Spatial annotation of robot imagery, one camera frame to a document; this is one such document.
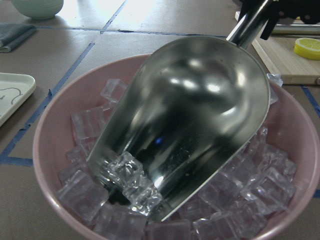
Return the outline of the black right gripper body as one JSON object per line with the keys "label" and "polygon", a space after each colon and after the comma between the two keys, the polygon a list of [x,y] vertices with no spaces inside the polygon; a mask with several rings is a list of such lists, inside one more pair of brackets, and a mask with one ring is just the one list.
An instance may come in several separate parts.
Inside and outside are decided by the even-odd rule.
{"label": "black right gripper body", "polygon": [[237,39],[252,40],[260,30],[261,39],[267,40],[281,19],[297,17],[307,25],[320,22],[318,0],[242,0]]}

